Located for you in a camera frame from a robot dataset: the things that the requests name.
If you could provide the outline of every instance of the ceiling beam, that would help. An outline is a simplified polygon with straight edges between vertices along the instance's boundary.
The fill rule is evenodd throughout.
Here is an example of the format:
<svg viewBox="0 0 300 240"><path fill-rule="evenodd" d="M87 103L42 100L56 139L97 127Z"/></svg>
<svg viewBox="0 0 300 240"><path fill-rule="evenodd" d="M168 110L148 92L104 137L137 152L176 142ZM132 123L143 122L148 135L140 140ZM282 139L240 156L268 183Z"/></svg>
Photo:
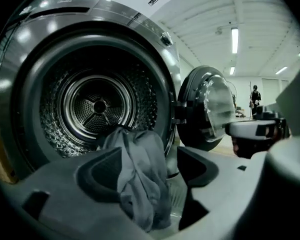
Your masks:
<svg viewBox="0 0 300 240"><path fill-rule="evenodd" d="M233 0L234 2L234 9L237 18L238 24L243 24L244 21L244 7L242 0Z"/></svg>
<svg viewBox="0 0 300 240"><path fill-rule="evenodd" d="M244 19L244 6L243 6L243 0L233 0L234 3L234 10L236 15L236 21L237 21L237 27L239 29L239 42L238 42L238 52L237 54L233 54L232 61L229 61L227 63L229 65L229 69L225 69L226 72L230 73L230 67L235 67L236 72L238 72L238 68L241 66L241 51L244 47L244 35L245 35L245 19Z"/></svg>
<svg viewBox="0 0 300 240"><path fill-rule="evenodd" d="M288 44L290 44L290 42L292 41L295 32L297 31L297 24L294 20L291 21L290 27L288 32L286 33L285 37L283 38L281 44L279 45L279 47L274 51L274 53L271 55L271 57L262 65L262 67L259 69L259 71L257 72L258 76L261 76L263 74L263 72L269 67L271 66L274 62L276 62L276 60L282 56L282 54L284 53L286 47Z"/></svg>

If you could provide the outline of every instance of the white wall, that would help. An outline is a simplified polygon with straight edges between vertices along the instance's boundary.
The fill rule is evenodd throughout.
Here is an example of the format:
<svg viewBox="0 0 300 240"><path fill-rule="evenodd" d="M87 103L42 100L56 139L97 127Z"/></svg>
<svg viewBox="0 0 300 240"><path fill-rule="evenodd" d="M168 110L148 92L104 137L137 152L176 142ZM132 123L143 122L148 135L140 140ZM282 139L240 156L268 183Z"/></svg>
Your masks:
<svg viewBox="0 0 300 240"><path fill-rule="evenodd" d="M286 89L286 87L289 85L289 81L288 80L282 80L282 82L281 82L281 84L282 84L282 91L284 90L284 89Z"/></svg>
<svg viewBox="0 0 300 240"><path fill-rule="evenodd" d="M276 99L280 94L280 80L262 78L263 87L263 105L270 105L276 103Z"/></svg>
<svg viewBox="0 0 300 240"><path fill-rule="evenodd" d="M254 85L258 86L258 91L261 95L261 105L264 105L265 97L267 93L264 92L263 80L262 79L270 79L269 77L254 77L254 76L228 76L225 79L234 84L237 92L236 105L242 107L244 109L244 114L246 117L249 117L250 108L250 81L251 81L251 89L253 89ZM277 78L279 80L279 93L281 93L286 85L282 83L282 79Z"/></svg>

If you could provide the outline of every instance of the metal surface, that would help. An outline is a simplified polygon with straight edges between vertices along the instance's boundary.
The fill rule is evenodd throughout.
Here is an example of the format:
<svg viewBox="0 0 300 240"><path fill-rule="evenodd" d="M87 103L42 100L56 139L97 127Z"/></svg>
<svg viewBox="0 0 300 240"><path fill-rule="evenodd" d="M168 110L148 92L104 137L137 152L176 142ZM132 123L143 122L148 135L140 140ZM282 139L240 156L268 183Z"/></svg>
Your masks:
<svg viewBox="0 0 300 240"><path fill-rule="evenodd" d="M160 39L166 46L172 46L174 44L168 32L163 32Z"/></svg>
<svg viewBox="0 0 300 240"><path fill-rule="evenodd" d="M64 119L79 136L95 139L98 133L111 126L133 124L135 107L132 107L132 94L112 77L90 75L69 83L61 98Z"/></svg>
<svg viewBox="0 0 300 240"><path fill-rule="evenodd" d="M95 54L99 55L97 65ZM40 96L42 93L39 112L42 130L50 145L62 157L78 156L95 150L94 140L97 135L115 123L138 130L165 130L169 122L169 104L161 100L164 96L158 97L156 93L166 93L166 87L152 78L152 74L160 75L159 72L152 72L157 66L147 67L133 54L148 62L152 60L133 43L118 36L82 33L79 37L60 42L38 59L41 61L40 68L33 67L28 74L22 88L23 101L20 103L33 109L23 110L22 114L28 114L26 118L36 117L36 99L31 95ZM95 81L107 80L103 83L106 85L100 82L89 83L91 78ZM93 112L93 107L90 107L89 112L89 105L86 104L87 107L81 103L84 98L91 103L103 98L107 105L114 103L115 107L109 107L104 117ZM158 111L166 117L161 119ZM26 129L26 137L30 138L30 129ZM39 139L37 137L31 142L39 143Z"/></svg>
<svg viewBox="0 0 300 240"><path fill-rule="evenodd" d="M175 86L180 86L180 79L177 77L180 73L178 53L175 45L166 47L160 41L160 36L164 31L162 29L160 30L160 28L152 21L143 16L139 17L137 22L130 22L131 19L133 19L133 16L138 14L138 12L131 8L113 1L92 1L96 1L96 6L89 11L89 15L68 13L66 15L41 16L39 20L35 18L22 23L7 47L7 51L4 55L0 68L0 132L4 145L7 149L7 153L13 154L13 157L10 157L11 163L15 168L16 173L20 175L21 178L28 175L30 170L27 169L29 165L27 165L24 161L24 157L19 152L18 145L15 141L14 130L12 128L11 98L13 96L13 86L23 62L27 59L31 51L50 34L61 30L66 26L89 21L111 22L118 24L118 26L128 27L135 31L135 33L139 34L156 50L158 56L160 56L162 61L165 63L168 74L170 74L170 79L166 78L167 75L163 76L162 72L155 76L157 81L167 79L167 81L164 81L163 85L169 86L167 87L169 90L168 92L157 93L157 97L159 98L158 102L168 106L171 99L176 99L175 89L170 82L172 83L173 81ZM151 64L148 63L147 66L154 67L152 62ZM158 73L159 71L162 71L162 69L157 67L155 71ZM170 92L172 92L173 95L169 97L168 93ZM158 114L156 119L157 122L163 123L167 120L167 117L173 117L172 110L167 111L166 113ZM171 124L171 122L170 125L167 125L167 127L162 127L157 123L154 130L157 130L157 133L161 136L169 136L167 137L168 143L166 144L167 152L173 141L175 126Z"/></svg>

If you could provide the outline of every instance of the person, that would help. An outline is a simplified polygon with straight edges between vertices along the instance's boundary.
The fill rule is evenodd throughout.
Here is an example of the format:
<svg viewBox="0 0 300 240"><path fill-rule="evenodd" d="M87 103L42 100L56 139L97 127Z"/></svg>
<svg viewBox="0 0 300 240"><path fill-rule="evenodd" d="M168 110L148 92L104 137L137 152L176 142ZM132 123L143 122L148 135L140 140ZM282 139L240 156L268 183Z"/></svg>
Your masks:
<svg viewBox="0 0 300 240"><path fill-rule="evenodd" d="M253 86L253 92L250 94L250 105L249 107L252 108L252 118L254 118L254 114L257 112L257 106L260 105L261 95L260 92L257 91L258 86Z"/></svg>

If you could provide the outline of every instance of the door hinge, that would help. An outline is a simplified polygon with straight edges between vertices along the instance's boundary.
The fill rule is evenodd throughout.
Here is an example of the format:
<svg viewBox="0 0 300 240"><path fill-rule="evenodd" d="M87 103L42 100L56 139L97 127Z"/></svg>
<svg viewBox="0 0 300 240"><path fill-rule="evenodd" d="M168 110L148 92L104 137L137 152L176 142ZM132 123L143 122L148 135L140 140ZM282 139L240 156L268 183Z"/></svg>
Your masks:
<svg viewBox="0 0 300 240"><path fill-rule="evenodd" d="M172 123L175 125L183 125L187 123L185 118L185 109L187 107L186 102L173 101L172 106L174 107L174 118L172 118Z"/></svg>

